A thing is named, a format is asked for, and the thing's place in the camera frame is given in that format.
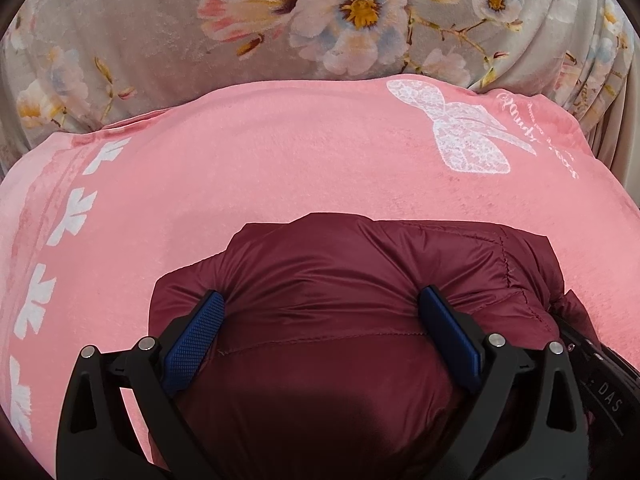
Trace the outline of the pink blanket with bows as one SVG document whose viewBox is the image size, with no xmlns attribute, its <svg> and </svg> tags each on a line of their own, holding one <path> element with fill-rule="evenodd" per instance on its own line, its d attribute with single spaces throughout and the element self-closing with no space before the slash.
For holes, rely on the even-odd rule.
<svg viewBox="0 0 640 480">
<path fill-rule="evenodd" d="M 44 469 L 85 344 L 131 346 L 155 282 L 253 222 L 311 212 L 548 237 L 598 335 L 639 359 L 639 209 L 542 96 L 419 76 L 242 84 L 89 134 L 1 185 L 1 405 Z"/>
</svg>

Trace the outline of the grey floral bed cover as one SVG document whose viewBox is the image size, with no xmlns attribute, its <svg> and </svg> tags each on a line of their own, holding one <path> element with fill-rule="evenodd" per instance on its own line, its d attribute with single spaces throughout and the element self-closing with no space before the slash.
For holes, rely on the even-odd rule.
<svg viewBox="0 0 640 480">
<path fill-rule="evenodd" d="M 639 37 L 617 0 L 25 0 L 1 36 L 1 166 L 240 82 L 402 72 L 546 96 L 638 178 Z"/>
</svg>

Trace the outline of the maroon quilted down jacket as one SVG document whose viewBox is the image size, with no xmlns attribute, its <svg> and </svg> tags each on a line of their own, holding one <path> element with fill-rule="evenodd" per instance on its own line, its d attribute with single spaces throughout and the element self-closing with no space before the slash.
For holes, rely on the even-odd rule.
<svg viewBox="0 0 640 480">
<path fill-rule="evenodd" d="M 206 292 L 224 322 L 178 405 L 226 479 L 422 479 L 458 404 L 416 298 L 437 287 L 510 344 L 564 318 L 588 338 L 548 240 L 489 223 L 310 214 L 249 224 L 220 254 L 160 278 L 159 335 Z"/>
</svg>

